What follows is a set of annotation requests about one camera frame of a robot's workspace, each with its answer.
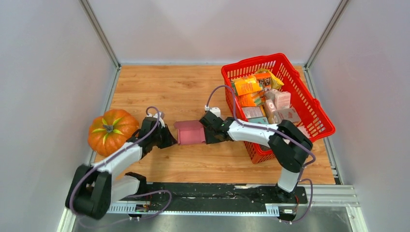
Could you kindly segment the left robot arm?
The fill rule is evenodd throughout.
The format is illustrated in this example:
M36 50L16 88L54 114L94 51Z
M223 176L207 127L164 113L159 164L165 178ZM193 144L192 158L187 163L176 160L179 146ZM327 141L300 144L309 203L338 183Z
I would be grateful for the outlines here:
M144 176L128 172L121 179L117 177L152 148L163 149L175 144L177 140L161 117L145 117L141 128L128 136L116 152L93 165L82 164L76 169L65 201L66 208L76 215L101 219L112 203L125 197L143 200L148 193Z

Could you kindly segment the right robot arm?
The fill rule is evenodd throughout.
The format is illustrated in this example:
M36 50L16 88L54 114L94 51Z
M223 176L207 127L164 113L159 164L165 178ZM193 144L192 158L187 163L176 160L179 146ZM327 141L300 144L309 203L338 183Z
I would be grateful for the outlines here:
M206 111L199 120L205 131L207 144L226 141L243 141L269 147L281 165L281 174L276 184L276 197L289 202L295 196L295 187L313 144L292 122L258 124L228 117L223 120L215 113Z

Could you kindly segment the pink paper box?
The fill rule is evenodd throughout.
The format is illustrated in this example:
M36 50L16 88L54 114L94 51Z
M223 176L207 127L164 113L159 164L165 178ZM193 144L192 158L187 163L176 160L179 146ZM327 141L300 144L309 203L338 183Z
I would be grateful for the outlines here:
M174 123L177 130L179 145L194 145L205 143L205 132L199 120L177 121Z

